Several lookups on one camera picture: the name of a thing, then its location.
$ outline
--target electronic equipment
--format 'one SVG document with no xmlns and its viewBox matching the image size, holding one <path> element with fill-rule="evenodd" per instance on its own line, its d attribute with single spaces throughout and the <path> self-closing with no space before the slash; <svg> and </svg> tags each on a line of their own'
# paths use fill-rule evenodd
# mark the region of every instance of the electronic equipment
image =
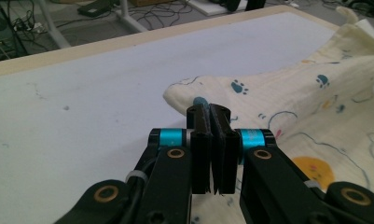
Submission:
<svg viewBox="0 0 374 224">
<path fill-rule="evenodd" d="M 91 186 L 56 223 L 189 224 L 191 194 L 235 193 L 243 164 L 240 206 L 249 224 L 374 224 L 374 194 L 348 182 L 324 194 L 277 147 L 269 130 L 236 129 L 230 110 L 193 105 L 186 129 L 153 129 L 126 183 Z"/>
<path fill-rule="evenodd" d="M 88 17 L 98 17 L 107 11 L 111 11 L 115 4 L 119 4 L 117 0 L 96 0 L 83 7 L 79 7 L 79 14 Z"/>
<path fill-rule="evenodd" d="M 9 18 L 0 6 L 0 61 L 26 55 L 26 48 L 12 29 Z"/>
<path fill-rule="evenodd" d="M 229 12 L 234 12 L 239 7 L 241 0 L 210 0 L 210 2 L 225 7 Z M 247 0 L 246 11 L 260 9 L 265 6 L 266 0 Z"/>
<path fill-rule="evenodd" d="M 358 13 L 374 18 L 374 0 L 337 0 L 341 6 L 349 7 Z"/>
</svg>

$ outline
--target black plastic part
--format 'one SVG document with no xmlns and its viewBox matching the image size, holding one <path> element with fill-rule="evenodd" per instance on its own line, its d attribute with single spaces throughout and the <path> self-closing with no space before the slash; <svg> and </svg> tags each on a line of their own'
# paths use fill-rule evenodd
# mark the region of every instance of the black plastic part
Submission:
<svg viewBox="0 0 374 224">
<path fill-rule="evenodd" d="M 251 11 L 251 10 L 263 8 L 265 6 L 265 3 L 266 3 L 266 0 L 248 0 L 245 10 Z"/>
<path fill-rule="evenodd" d="M 0 61 L 29 55 L 21 39 L 14 30 L 12 22 L 0 5 Z"/>
<path fill-rule="evenodd" d="M 210 0 L 210 2 L 215 3 L 215 4 L 224 4 L 225 0 Z"/>
<path fill-rule="evenodd" d="M 151 133 L 148 136 L 148 143 L 143 152 L 143 155 L 140 157 L 140 160 L 137 162 L 134 170 L 141 170 L 143 166 L 150 160 L 153 160 L 158 155 L 159 148 L 159 135 L 160 129 L 152 129 Z"/>
<path fill-rule="evenodd" d="M 245 154 L 240 205 L 246 222 L 338 223 L 278 151 L 253 147 Z"/>
<path fill-rule="evenodd" d="M 235 192 L 241 137 L 230 128 L 230 110 L 221 105 L 210 105 L 213 133 L 212 170 L 214 193 Z"/>
<path fill-rule="evenodd" d="M 374 223 L 374 193 L 349 182 L 336 182 L 329 185 L 325 202 L 364 220 Z M 340 223 L 353 223 L 350 216 L 337 216 Z"/>
<path fill-rule="evenodd" d="M 192 153 L 192 193 L 210 192 L 210 148 L 212 134 L 210 117 L 204 105 L 193 105 L 187 110 L 187 128 L 190 133 L 190 150 Z"/>
<path fill-rule="evenodd" d="M 76 205 L 56 224 L 115 223 L 129 203 L 129 186 L 118 180 L 105 180 L 91 186 Z"/>
<path fill-rule="evenodd" d="M 264 138 L 265 146 L 272 147 L 277 150 L 277 153 L 283 158 L 283 160 L 288 164 L 288 166 L 295 172 L 295 174 L 300 178 L 301 182 L 308 181 L 309 178 L 283 153 L 281 149 L 277 147 L 276 138 L 269 129 L 261 129 Z M 321 200 L 324 199 L 324 193 L 318 188 L 311 188 L 317 197 Z"/>
<path fill-rule="evenodd" d="M 234 12 L 239 7 L 241 0 L 228 0 L 227 1 L 227 10 L 229 12 Z"/>
<path fill-rule="evenodd" d="M 96 0 L 83 7 L 79 7 L 79 14 L 87 17 L 98 17 L 103 13 L 110 11 L 114 4 L 118 4 L 115 0 Z"/>
<path fill-rule="evenodd" d="M 185 147 L 165 147 L 155 163 L 133 223 L 189 224 L 192 157 Z"/>
</svg>

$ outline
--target metal stand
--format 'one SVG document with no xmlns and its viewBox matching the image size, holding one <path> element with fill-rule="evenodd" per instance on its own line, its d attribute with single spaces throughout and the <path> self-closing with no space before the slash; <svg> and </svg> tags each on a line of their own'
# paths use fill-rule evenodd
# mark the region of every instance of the metal stand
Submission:
<svg viewBox="0 0 374 224">
<path fill-rule="evenodd" d="M 39 7 L 41 8 L 42 14 L 45 17 L 45 20 L 48 23 L 48 33 L 52 37 L 52 39 L 55 41 L 56 45 L 60 49 L 70 48 L 71 45 L 67 42 L 67 40 L 64 38 L 62 33 L 56 28 L 55 24 L 53 23 L 52 18 L 50 17 L 47 3 L 45 0 L 36 0 L 38 2 Z"/>
<path fill-rule="evenodd" d="M 116 11 L 121 22 L 126 24 L 136 33 L 148 31 L 143 25 L 138 23 L 134 18 L 129 15 L 128 0 L 119 0 L 121 10 Z"/>
<path fill-rule="evenodd" d="M 70 48 L 71 45 L 67 42 L 64 38 L 62 33 L 56 28 L 55 24 L 53 23 L 52 18 L 50 17 L 47 3 L 45 0 L 36 0 L 38 2 L 39 7 L 41 8 L 42 14 L 44 15 L 45 20 L 48 23 L 48 33 L 50 37 L 52 37 L 53 41 L 55 41 L 56 45 L 60 49 Z M 138 23 L 134 18 L 129 15 L 128 9 L 128 0 L 119 0 L 121 4 L 121 10 L 116 11 L 119 19 L 121 22 L 126 24 L 130 29 L 132 29 L 136 33 L 141 33 L 148 31 L 143 25 Z"/>
</svg>

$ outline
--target white board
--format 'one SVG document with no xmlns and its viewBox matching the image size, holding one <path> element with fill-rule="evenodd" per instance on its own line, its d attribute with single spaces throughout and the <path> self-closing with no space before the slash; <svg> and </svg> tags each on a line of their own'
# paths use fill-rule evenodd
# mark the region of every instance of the white board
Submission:
<svg viewBox="0 0 374 224">
<path fill-rule="evenodd" d="M 151 129 L 185 127 L 170 84 L 279 69 L 333 33 L 282 13 L 0 77 L 0 223 L 54 222 L 92 184 L 124 180 Z"/>
</svg>

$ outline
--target white cable tie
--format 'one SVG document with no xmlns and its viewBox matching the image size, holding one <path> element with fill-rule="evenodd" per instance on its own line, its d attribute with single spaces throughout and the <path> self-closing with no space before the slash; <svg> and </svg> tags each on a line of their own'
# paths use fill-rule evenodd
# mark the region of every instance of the white cable tie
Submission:
<svg viewBox="0 0 374 224">
<path fill-rule="evenodd" d="M 142 178 L 145 184 L 146 182 L 148 182 L 148 176 L 143 171 L 133 170 L 130 171 L 129 174 L 126 176 L 126 183 L 128 183 L 129 178 L 131 178 L 132 176 Z"/>
<path fill-rule="evenodd" d="M 318 189 L 321 189 L 320 183 L 318 183 L 316 180 L 306 180 L 304 183 L 305 183 L 305 185 L 306 185 L 309 189 L 312 189 L 312 188 L 318 188 Z"/>
<path fill-rule="evenodd" d="M 295 2 L 290 2 L 289 5 L 291 7 L 299 7 L 299 5 L 297 3 L 295 3 Z"/>
</svg>

